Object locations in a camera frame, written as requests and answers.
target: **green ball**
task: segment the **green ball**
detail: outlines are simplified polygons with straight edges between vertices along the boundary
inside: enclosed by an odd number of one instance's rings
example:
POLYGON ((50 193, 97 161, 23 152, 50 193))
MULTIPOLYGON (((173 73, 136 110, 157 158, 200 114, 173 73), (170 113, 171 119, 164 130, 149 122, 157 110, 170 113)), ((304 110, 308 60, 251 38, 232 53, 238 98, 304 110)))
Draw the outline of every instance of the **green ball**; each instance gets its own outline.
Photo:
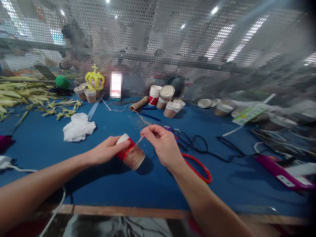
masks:
POLYGON ((55 82, 56 82, 56 86, 58 86, 62 89, 69 88, 69 81, 63 76, 56 77, 55 82))

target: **crumpled tissue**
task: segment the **crumpled tissue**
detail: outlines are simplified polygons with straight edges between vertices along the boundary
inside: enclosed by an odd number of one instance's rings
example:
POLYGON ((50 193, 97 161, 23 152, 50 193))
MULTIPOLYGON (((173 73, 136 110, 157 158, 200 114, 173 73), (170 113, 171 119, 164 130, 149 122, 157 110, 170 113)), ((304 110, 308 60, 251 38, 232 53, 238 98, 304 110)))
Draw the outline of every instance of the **crumpled tissue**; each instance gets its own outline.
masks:
POLYGON ((65 142, 79 142, 86 139, 86 134, 92 134, 96 128, 95 122, 89 122, 85 113, 74 114, 71 116, 71 122, 64 128, 65 142))

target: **white phone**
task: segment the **white phone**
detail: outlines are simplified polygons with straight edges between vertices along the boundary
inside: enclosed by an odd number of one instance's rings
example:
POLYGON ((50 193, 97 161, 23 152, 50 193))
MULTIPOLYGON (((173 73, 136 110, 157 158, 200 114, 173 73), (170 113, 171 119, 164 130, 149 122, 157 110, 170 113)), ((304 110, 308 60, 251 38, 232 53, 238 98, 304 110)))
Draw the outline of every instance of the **white phone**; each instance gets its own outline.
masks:
POLYGON ((112 72, 110 80, 110 97, 121 98, 123 83, 123 74, 121 72, 112 72))

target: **person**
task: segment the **person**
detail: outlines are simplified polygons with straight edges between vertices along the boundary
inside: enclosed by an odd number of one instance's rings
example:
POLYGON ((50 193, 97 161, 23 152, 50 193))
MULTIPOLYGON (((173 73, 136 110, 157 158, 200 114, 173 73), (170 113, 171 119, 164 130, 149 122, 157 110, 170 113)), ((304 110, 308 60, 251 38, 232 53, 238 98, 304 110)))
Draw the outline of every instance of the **person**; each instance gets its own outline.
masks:
MULTIPOLYGON (((192 215, 205 236, 253 234, 239 217, 186 164, 173 133, 158 125, 141 131, 155 148, 159 160, 174 176, 192 215)), ((0 235, 30 215, 63 184, 81 171, 108 162, 130 142, 116 145, 120 137, 109 137, 92 150, 16 180, 0 188, 0 235)))

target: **wooden table edge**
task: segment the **wooden table edge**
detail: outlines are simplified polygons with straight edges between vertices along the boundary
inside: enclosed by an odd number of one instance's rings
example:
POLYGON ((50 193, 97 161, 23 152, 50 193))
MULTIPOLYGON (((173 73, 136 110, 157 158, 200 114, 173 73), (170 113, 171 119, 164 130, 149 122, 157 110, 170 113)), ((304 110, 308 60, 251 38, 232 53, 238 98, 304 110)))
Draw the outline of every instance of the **wooden table edge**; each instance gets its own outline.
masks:
MULTIPOLYGON (((57 205, 42 204, 36 211, 52 212, 57 205)), ((131 217, 151 217, 164 219, 184 219, 192 217, 190 211, 174 209, 136 208, 120 206, 82 206, 63 204, 58 213, 60 214, 80 214, 97 216, 131 216, 131 217)), ((308 219, 300 217, 259 215, 259 214, 238 214, 240 219, 246 223, 267 223, 267 224, 287 224, 287 225, 307 225, 308 219)))

